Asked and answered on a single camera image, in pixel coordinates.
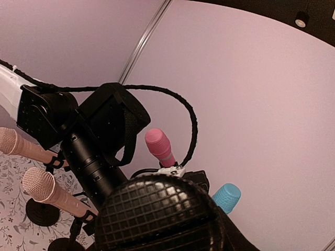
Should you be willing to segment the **black microphone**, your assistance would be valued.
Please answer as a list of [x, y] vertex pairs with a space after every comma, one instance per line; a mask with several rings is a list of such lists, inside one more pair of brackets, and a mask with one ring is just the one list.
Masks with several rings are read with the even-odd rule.
[[185, 179], [132, 179], [104, 201], [95, 223], [97, 250], [223, 250], [219, 208]]

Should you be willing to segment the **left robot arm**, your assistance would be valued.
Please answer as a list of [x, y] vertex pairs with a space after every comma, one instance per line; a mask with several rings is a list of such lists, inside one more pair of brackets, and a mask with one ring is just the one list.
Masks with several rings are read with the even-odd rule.
[[151, 121], [131, 93], [133, 89], [162, 92], [185, 106], [192, 137], [183, 164], [193, 156], [198, 136], [196, 115], [182, 96], [169, 89], [120, 83], [59, 87], [35, 80], [5, 61], [1, 61], [1, 69], [9, 73], [1, 91], [3, 108], [13, 111], [17, 126], [45, 150], [60, 145], [61, 156], [96, 208], [127, 180], [121, 167], [132, 161], [137, 135]]

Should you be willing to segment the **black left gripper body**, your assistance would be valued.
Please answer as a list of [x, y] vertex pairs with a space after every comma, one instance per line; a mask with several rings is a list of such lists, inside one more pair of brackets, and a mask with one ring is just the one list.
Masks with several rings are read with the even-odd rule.
[[[144, 169], [138, 170], [135, 173], [133, 173], [131, 175], [130, 179], [134, 179], [134, 178], [141, 177], [141, 176], [156, 174], [158, 170], [159, 169], [157, 169], [157, 168], [144, 168]], [[185, 175], [182, 178], [195, 183], [196, 185], [201, 187], [202, 190], [209, 193], [209, 180], [208, 180], [204, 170], [200, 170], [200, 171], [196, 171], [196, 172], [193, 172], [193, 171], [187, 172], [186, 171]]]

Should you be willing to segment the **black round stand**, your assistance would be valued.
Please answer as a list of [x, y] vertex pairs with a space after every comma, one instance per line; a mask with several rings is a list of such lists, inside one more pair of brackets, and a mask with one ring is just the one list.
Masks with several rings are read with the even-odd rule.
[[81, 251], [86, 250], [83, 245], [81, 245], [76, 239], [79, 236], [82, 226], [84, 224], [84, 231], [87, 235], [94, 234], [95, 230], [95, 215], [92, 211], [87, 210], [87, 212], [82, 217], [74, 217], [72, 225], [70, 227], [70, 236], [62, 237], [53, 240], [47, 251], [60, 251], [60, 250], [69, 250], [69, 251]]
[[[55, 169], [63, 167], [64, 160], [59, 160], [53, 156], [51, 161], [44, 164], [46, 171], [53, 175]], [[56, 224], [60, 217], [60, 209], [50, 204], [36, 202], [33, 198], [26, 203], [26, 216], [38, 226], [49, 227]]]

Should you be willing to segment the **beige microphone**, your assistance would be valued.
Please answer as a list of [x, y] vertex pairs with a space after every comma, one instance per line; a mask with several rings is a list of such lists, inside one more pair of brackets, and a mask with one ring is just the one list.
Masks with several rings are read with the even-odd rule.
[[28, 169], [22, 179], [24, 190], [39, 203], [50, 204], [69, 214], [91, 221], [98, 211], [62, 189], [55, 177], [38, 167]]
[[35, 161], [49, 164], [57, 154], [44, 150], [40, 145], [34, 144], [21, 135], [16, 130], [1, 127], [1, 152], [7, 155], [19, 155]]

